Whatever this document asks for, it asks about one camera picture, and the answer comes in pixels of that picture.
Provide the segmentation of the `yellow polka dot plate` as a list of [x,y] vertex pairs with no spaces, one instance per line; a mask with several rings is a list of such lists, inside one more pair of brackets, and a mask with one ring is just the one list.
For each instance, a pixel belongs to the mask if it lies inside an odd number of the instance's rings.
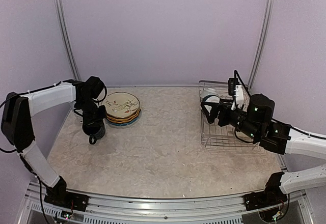
[[125,120],[114,120],[113,118],[107,117],[107,120],[109,123],[114,124],[114,125],[127,125],[127,124],[132,124],[134,121],[136,121],[140,116],[134,116],[134,117],[129,117],[126,118]]

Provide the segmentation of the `blue polka dot plate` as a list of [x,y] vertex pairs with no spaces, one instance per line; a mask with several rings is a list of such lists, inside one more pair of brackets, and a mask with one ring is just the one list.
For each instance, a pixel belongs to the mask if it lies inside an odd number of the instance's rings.
[[106,122],[111,125],[111,126],[115,126],[115,127],[128,127],[128,126],[131,126],[132,124],[136,123],[139,119],[136,118],[136,119],[133,119],[132,121],[130,122],[126,122],[126,123],[122,123],[122,124],[119,124],[119,123],[114,123],[114,122],[111,122],[110,120],[106,119]]

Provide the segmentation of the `dark blue mug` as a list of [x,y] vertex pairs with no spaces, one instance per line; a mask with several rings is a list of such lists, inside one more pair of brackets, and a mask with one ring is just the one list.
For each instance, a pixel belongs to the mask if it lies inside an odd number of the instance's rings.
[[89,136],[89,144],[94,145],[105,135],[105,126],[103,121],[92,123],[90,125],[82,125],[83,132]]

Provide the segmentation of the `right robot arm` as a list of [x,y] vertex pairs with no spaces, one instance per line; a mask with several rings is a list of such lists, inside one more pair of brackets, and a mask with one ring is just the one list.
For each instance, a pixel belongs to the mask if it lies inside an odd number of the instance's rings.
[[[279,154],[298,154],[325,159],[325,136],[312,135],[289,124],[273,120],[274,101],[262,94],[252,95],[246,111],[219,100],[207,99],[201,108],[208,123],[231,125],[251,138],[251,143]],[[297,172],[278,172],[270,176],[261,193],[261,202],[270,206],[281,194],[325,185],[325,165]]]

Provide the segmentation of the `cream bird pattern plate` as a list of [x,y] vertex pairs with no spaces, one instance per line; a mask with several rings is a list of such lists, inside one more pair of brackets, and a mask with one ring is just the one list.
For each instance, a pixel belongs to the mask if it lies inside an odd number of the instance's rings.
[[106,96],[101,103],[106,113],[115,118],[127,118],[140,108],[139,99],[127,92],[114,92]]

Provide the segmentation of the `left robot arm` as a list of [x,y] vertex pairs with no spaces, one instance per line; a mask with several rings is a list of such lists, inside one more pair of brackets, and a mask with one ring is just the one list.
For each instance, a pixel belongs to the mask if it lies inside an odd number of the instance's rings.
[[96,76],[86,81],[65,80],[48,87],[9,93],[1,104],[1,132],[30,171],[49,189],[60,206],[71,202],[71,194],[63,187],[65,181],[47,161],[36,139],[34,118],[56,107],[72,104],[80,116],[81,127],[89,144],[96,144],[105,135],[106,110],[101,102],[107,87]]

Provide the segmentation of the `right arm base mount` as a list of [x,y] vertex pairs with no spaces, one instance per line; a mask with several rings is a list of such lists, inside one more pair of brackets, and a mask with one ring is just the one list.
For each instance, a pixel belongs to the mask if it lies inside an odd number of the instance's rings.
[[263,191],[251,192],[243,196],[247,211],[261,209],[288,201],[286,194],[282,193],[281,177],[284,172],[273,173],[268,179]]

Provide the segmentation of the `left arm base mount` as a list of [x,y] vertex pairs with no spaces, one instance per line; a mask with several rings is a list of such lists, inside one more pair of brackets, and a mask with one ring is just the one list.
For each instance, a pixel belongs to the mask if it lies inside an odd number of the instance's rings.
[[59,181],[54,187],[45,185],[45,188],[46,195],[44,200],[46,203],[70,210],[86,211],[89,196],[67,191],[67,183],[61,176],[59,176]]

